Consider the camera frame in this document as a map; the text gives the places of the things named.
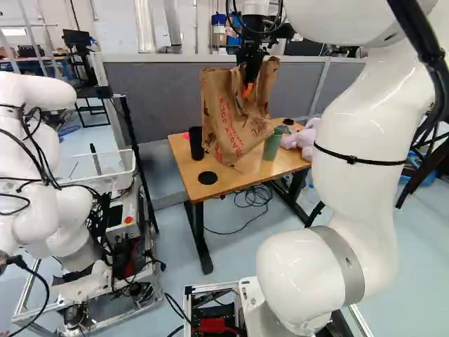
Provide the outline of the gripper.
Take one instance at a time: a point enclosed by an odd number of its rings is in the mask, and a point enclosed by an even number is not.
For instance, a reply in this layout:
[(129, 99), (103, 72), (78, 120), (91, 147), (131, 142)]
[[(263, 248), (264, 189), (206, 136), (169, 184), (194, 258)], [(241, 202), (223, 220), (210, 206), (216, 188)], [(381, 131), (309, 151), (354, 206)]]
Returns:
[(238, 16), (240, 31), (240, 45), (238, 62), (243, 65), (242, 98), (248, 98), (262, 65), (264, 51), (261, 47), (263, 38), (262, 16), (257, 14)]

